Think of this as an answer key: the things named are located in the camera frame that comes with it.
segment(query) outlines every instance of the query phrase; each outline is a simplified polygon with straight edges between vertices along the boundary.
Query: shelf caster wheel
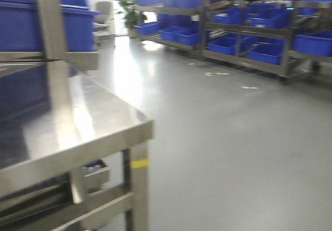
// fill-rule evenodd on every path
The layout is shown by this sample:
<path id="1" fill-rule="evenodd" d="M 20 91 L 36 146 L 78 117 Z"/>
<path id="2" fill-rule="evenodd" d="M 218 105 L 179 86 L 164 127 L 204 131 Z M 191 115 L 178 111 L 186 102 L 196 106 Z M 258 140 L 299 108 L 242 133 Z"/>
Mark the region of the shelf caster wheel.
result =
<path id="1" fill-rule="evenodd" d="M 311 72 L 313 74 L 318 74 L 321 71 L 321 66 L 317 64 L 311 65 Z"/>
<path id="2" fill-rule="evenodd" d="M 278 82 L 279 82 L 279 85 L 285 86 L 285 85 L 287 85 L 287 78 L 278 76 Z"/>

